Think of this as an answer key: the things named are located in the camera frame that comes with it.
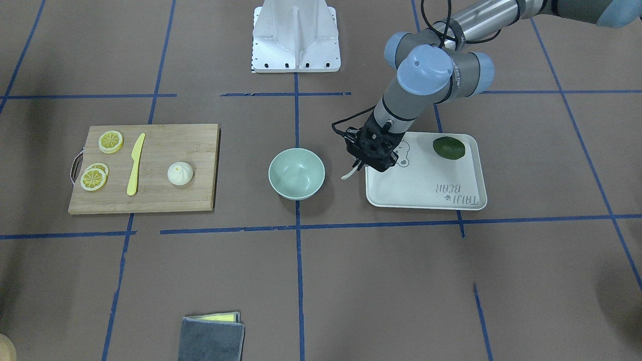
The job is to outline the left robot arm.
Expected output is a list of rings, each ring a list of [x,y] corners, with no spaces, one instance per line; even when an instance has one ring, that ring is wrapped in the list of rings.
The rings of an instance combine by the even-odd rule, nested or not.
[[[378,103],[365,110],[362,127],[335,130],[355,158],[352,173],[364,166],[380,172],[395,166],[397,147],[427,107],[490,87],[495,65],[484,53],[463,53],[468,44],[491,41],[502,29],[540,14],[620,28],[640,18],[641,8],[640,1],[479,1],[456,13],[451,2],[447,6],[446,18],[426,29],[390,37],[384,58],[395,77]]]

